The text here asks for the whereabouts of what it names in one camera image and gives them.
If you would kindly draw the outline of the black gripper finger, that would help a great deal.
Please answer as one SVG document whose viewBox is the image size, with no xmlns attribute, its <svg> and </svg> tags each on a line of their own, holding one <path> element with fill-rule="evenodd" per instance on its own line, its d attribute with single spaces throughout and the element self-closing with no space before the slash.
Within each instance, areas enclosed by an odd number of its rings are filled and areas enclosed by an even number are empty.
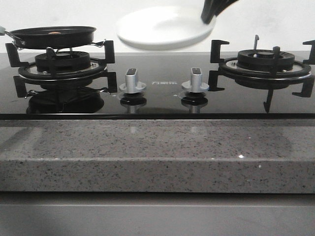
<svg viewBox="0 0 315 236">
<path fill-rule="evenodd" d="M 215 16 L 219 15 L 221 0 L 205 0 L 201 13 L 202 22 L 211 22 Z"/>
<path fill-rule="evenodd" d="M 213 0 L 209 10 L 209 22 L 211 22 L 214 17 L 220 15 L 226 8 L 237 1 L 238 0 Z"/>
</svg>

